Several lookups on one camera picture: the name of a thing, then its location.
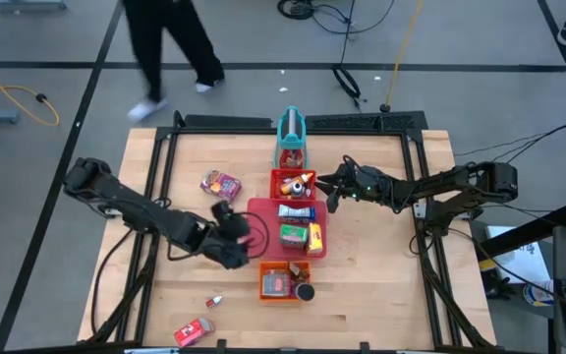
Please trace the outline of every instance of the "candy box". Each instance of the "candy box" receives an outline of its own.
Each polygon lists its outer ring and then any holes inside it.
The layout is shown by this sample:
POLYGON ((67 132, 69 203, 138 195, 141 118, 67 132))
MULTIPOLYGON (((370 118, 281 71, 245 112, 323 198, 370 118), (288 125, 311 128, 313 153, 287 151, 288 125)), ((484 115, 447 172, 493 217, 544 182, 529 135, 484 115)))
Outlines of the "candy box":
POLYGON ((202 182, 200 182, 200 187, 205 192, 231 203, 237 197, 237 194, 240 193, 242 183, 226 173, 212 169, 204 175, 202 182))
POLYGON ((181 348, 195 344, 207 334, 215 331, 213 322, 207 319, 195 319, 190 324, 174 332, 176 343, 181 348))

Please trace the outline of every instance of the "wooden tabletop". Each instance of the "wooden tabletop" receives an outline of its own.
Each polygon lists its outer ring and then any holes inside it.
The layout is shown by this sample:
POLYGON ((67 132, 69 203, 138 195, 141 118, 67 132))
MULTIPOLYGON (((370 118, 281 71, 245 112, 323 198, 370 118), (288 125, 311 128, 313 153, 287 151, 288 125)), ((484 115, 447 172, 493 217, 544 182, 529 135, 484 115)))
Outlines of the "wooden tabletop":
MULTIPOLYGON (((154 135, 154 129, 131 131, 119 173, 122 183, 140 193, 154 135)), ((172 207, 212 219, 209 208, 217 200, 198 187, 210 168, 242 181, 243 190, 233 203, 235 211, 245 210, 250 198, 267 198, 274 145, 274 136, 179 136, 169 190, 172 207)), ((425 131, 424 146, 429 173, 454 165, 447 132, 425 131)), ((359 164, 406 178, 399 138, 308 136, 308 150, 311 169, 318 175, 333 173, 346 153, 359 164)), ((414 145, 411 151, 419 177, 414 145)), ((165 153, 166 150, 161 153, 155 193, 160 188, 165 153)), ((452 227, 469 232, 464 221, 454 221, 452 227)), ((126 231, 121 220, 107 223, 98 264, 126 231)), ((228 346, 235 348, 353 349, 359 348, 361 341, 368 341, 372 349, 431 349, 421 268, 418 258, 408 251, 413 235, 410 209, 397 215, 385 206, 341 201, 337 213, 329 214, 328 253, 324 259, 311 263, 315 298, 293 305, 259 302, 256 261, 236 270, 226 270, 205 257, 170 263, 165 258, 167 243, 163 239, 144 344, 175 346, 174 331, 204 317, 215 323, 216 332, 198 346, 214 346, 218 338, 226 338, 228 346), (223 296, 222 303, 207 309, 205 301, 215 295, 223 296)), ((133 241, 131 237, 112 256, 101 276, 98 325, 123 295, 133 241)), ((456 302, 483 337, 494 343, 473 244, 450 233, 444 238, 444 248, 456 302)), ((175 256, 180 254, 182 251, 176 249, 175 256)), ((449 343, 445 310, 437 296, 436 300, 444 342, 449 343)), ((80 339, 90 336, 89 310, 87 302, 80 339)), ((138 310, 136 301, 130 315, 130 338, 138 310)))

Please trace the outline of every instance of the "black cap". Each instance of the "black cap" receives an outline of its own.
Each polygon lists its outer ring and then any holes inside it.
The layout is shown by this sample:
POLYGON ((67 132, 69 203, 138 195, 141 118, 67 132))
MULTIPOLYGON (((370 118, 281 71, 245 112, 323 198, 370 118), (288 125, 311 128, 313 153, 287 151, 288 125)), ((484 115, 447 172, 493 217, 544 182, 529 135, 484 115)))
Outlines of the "black cap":
POLYGON ((315 295, 315 290, 313 290, 313 286, 309 283, 298 284, 294 292, 296 293, 296 297, 303 301, 310 301, 315 295))

